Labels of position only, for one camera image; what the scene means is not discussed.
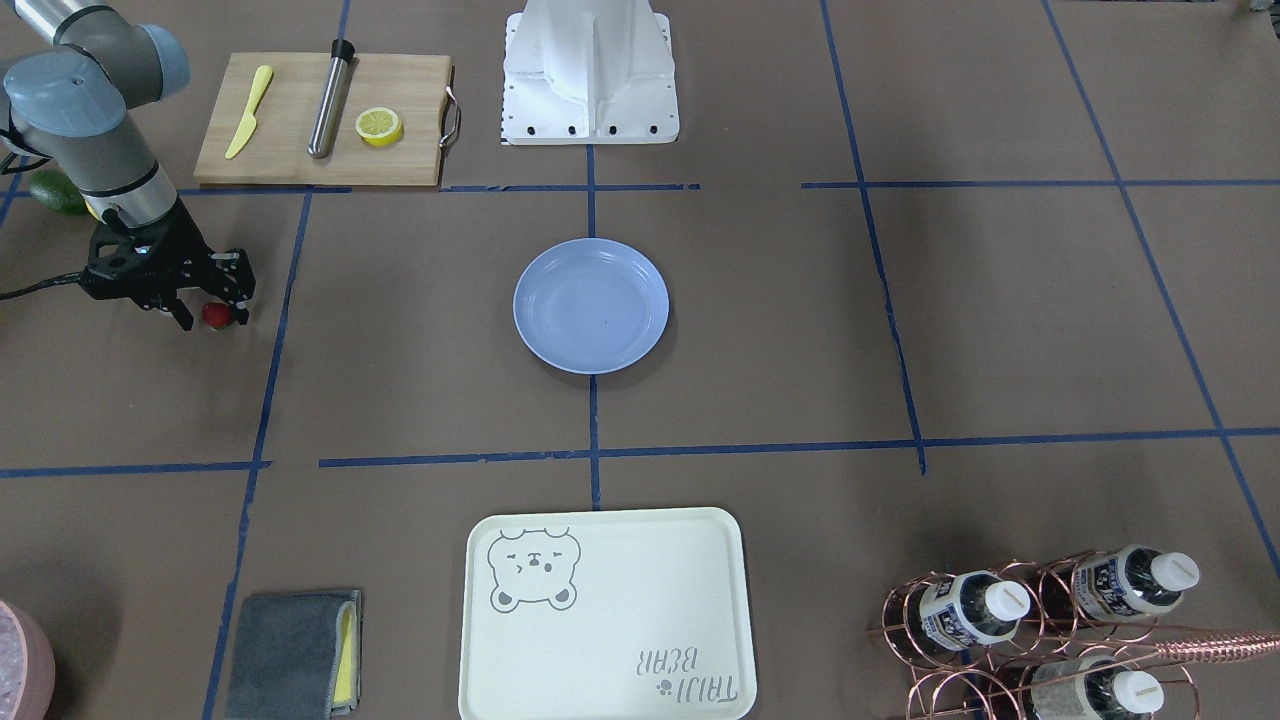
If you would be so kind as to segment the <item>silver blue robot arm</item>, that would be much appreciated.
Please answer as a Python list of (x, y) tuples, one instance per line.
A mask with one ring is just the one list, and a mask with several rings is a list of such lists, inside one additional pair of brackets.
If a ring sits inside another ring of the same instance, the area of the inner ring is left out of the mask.
[(189, 83), (178, 38), (128, 22), (105, 1), (14, 1), (12, 9), (47, 49), (3, 60), (3, 170), (15, 172), (20, 158), (58, 164), (96, 219), (83, 269), (29, 291), (77, 284), (91, 299), (127, 299), (189, 331), (195, 315), (180, 292), (202, 290), (246, 325), (256, 291), (248, 254), (209, 247), (131, 118)]

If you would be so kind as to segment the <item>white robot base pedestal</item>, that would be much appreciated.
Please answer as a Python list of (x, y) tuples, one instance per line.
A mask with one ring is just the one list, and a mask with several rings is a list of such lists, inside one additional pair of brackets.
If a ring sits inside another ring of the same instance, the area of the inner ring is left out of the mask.
[(529, 1), (506, 19), (504, 51), (504, 145), (680, 136), (671, 23), (648, 1)]

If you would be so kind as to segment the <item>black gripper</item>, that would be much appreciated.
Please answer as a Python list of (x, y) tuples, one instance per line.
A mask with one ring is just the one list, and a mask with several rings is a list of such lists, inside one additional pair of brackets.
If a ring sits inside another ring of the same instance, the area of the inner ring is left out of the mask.
[(195, 315), (178, 291), (202, 290), (227, 304), (237, 324), (247, 325), (253, 269), (243, 249), (212, 251), (184, 202), (177, 200), (163, 217), (141, 227), (127, 225), (115, 208), (105, 210), (78, 284), (91, 299), (128, 299), (143, 310), (165, 311), (191, 332)]

